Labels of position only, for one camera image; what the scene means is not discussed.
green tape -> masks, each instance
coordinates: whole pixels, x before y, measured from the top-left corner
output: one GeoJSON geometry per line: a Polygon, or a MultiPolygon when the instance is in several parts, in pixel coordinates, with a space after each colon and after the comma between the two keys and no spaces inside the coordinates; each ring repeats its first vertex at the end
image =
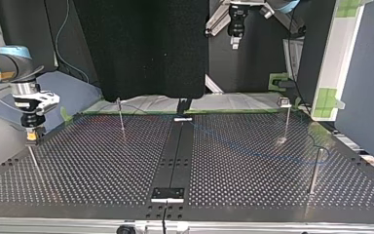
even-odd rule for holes
{"type": "Polygon", "coordinates": [[[319,89],[315,105],[314,117],[330,118],[333,108],[336,107],[336,89],[319,89]]]}
{"type": "Polygon", "coordinates": [[[278,86],[274,85],[273,82],[280,80],[280,81],[286,81],[289,79],[289,75],[287,73],[274,73],[270,74],[269,79],[269,91],[279,91],[279,92],[285,92],[285,88],[279,88],[278,86]]]}
{"type": "Polygon", "coordinates": [[[354,18],[359,7],[360,0],[340,0],[336,18],[354,18]]]}

vertical metal pin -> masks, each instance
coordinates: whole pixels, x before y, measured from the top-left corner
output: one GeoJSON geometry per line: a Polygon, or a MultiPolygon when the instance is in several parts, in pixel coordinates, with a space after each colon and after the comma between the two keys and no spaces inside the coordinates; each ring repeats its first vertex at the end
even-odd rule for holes
{"type": "Polygon", "coordinates": [[[323,158],[322,157],[323,156],[323,152],[324,152],[323,149],[319,149],[318,150],[318,154],[317,154],[317,157],[316,157],[316,160],[315,160],[314,173],[312,174],[311,185],[309,186],[309,194],[310,195],[314,195],[315,194],[315,187],[316,187],[316,183],[317,183],[317,180],[318,180],[318,170],[319,170],[319,164],[318,163],[323,158]]]}
{"type": "Polygon", "coordinates": [[[289,126],[289,119],[290,119],[290,108],[291,107],[287,108],[287,118],[286,118],[286,128],[284,130],[284,138],[287,138],[287,129],[288,129],[288,126],[289,126]]]}
{"type": "Polygon", "coordinates": [[[123,108],[121,106],[121,100],[119,97],[117,99],[117,108],[118,108],[118,112],[120,113],[121,130],[124,131],[125,127],[124,127],[123,112],[122,112],[123,108]]]}
{"type": "Polygon", "coordinates": [[[35,165],[35,167],[38,167],[38,161],[36,161],[35,154],[32,150],[32,147],[28,146],[28,149],[29,149],[29,153],[31,154],[33,164],[35,165]]]}

black fabric backdrop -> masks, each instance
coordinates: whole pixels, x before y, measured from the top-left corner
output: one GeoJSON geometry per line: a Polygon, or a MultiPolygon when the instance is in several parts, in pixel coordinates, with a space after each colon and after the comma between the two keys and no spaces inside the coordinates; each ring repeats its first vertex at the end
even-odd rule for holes
{"type": "Polygon", "coordinates": [[[106,100],[204,94],[207,0],[74,3],[106,100]]]}

